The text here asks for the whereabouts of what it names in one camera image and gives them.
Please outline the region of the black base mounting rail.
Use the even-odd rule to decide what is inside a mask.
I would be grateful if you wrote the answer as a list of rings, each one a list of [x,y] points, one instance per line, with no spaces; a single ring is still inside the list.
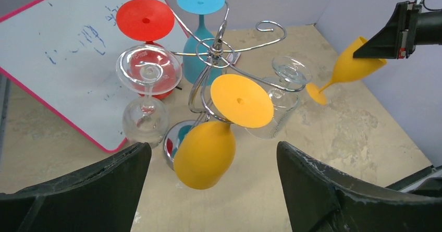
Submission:
[[[435,177],[441,177],[441,166],[426,167],[416,173],[394,182],[393,184],[390,184],[386,188],[400,192],[410,192],[420,186],[427,179]]]

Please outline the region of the yellow wine glass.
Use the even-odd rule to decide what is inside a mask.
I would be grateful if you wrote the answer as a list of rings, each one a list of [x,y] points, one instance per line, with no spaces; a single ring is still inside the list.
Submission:
[[[211,98],[229,121],[208,121],[191,129],[174,157],[179,180],[193,189],[208,189],[218,183],[231,166],[236,141],[230,125],[261,128],[274,116],[272,100],[253,80],[225,74],[211,85]]]
[[[353,58],[353,53],[366,42],[367,39],[360,36],[339,55],[331,79],[322,88],[318,88],[312,82],[305,86],[314,101],[325,105],[327,99],[322,91],[330,85],[360,80],[387,64],[387,60],[383,58]]]

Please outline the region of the teal plastic wine glass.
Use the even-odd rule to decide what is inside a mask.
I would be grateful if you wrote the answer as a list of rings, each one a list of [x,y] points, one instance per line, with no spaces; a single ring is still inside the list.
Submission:
[[[225,0],[177,0],[178,6],[192,14],[199,16],[198,28],[193,31],[199,39],[205,39],[207,45],[212,45],[214,37],[206,28],[204,16],[213,14],[224,6]],[[185,79],[194,84],[205,67],[205,63],[197,56],[183,56],[183,75]]]

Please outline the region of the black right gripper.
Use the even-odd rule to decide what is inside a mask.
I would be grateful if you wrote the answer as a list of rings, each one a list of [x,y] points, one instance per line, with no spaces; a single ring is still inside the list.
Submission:
[[[422,6],[417,1],[397,3],[386,25],[353,53],[353,58],[409,58],[415,50]]]

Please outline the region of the clear wine glass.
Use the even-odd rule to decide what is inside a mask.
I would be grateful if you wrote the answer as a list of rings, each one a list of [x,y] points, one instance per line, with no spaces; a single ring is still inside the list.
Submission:
[[[172,91],[179,84],[180,61],[163,47],[137,45],[118,57],[116,74],[124,86],[139,95],[122,114],[126,138],[157,147],[165,138],[170,118],[166,105],[156,96]]]

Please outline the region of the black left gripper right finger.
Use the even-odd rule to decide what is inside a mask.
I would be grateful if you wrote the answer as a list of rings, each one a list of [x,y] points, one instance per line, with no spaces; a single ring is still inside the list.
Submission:
[[[441,178],[400,192],[354,178],[288,142],[277,166],[292,231],[441,231]]]

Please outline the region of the red-framed whiteboard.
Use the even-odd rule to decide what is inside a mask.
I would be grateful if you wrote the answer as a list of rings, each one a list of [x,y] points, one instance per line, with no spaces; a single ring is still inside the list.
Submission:
[[[35,0],[1,17],[1,73],[107,152],[124,144],[121,116],[137,97],[116,74],[137,45],[116,26],[127,1]]]

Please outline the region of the clear glass tumbler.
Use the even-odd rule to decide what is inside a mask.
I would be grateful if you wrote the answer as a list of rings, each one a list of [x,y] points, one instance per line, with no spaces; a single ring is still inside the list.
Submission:
[[[264,80],[285,88],[295,88],[300,91],[312,79],[307,66],[289,56],[277,56],[272,60],[276,77],[265,77]],[[287,92],[269,85],[259,83],[272,100],[274,116],[269,124],[261,128],[248,128],[247,131],[257,138],[273,139],[284,128],[295,109],[299,106],[300,98],[297,92]]]

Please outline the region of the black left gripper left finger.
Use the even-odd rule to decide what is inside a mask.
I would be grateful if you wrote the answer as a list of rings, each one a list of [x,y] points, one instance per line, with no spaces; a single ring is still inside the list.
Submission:
[[[152,156],[136,143],[55,179],[1,194],[1,231],[130,231]]]

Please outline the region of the red plastic wine glass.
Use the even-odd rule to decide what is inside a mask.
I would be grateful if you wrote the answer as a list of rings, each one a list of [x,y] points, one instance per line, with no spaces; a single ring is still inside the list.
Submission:
[[[170,7],[159,0],[130,0],[124,3],[117,11],[116,23],[120,31],[127,37],[144,42],[144,44],[161,47],[156,41],[167,36],[174,27],[174,15]],[[142,80],[142,63],[160,63],[163,68],[161,80],[155,85],[154,98],[163,100],[168,97],[176,87],[182,75],[178,68],[178,61],[167,54],[159,54],[148,50],[133,53],[124,63],[125,75]]]

